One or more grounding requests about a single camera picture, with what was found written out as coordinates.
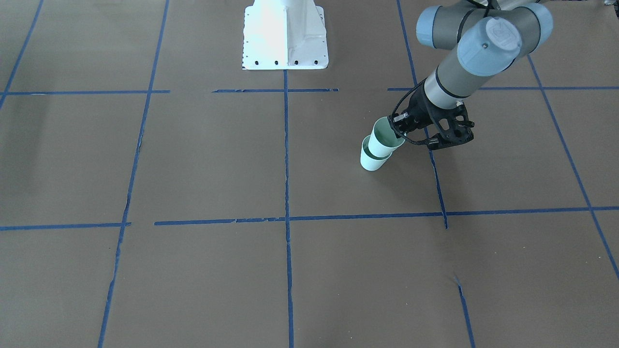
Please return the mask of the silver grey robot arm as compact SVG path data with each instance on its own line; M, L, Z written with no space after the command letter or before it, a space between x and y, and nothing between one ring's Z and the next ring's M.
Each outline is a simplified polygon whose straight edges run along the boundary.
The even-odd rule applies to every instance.
M395 138L433 150L473 140L464 100L538 49L553 29L551 12L535 1L427 7L417 20L416 37L449 55L405 94L407 108L387 117Z

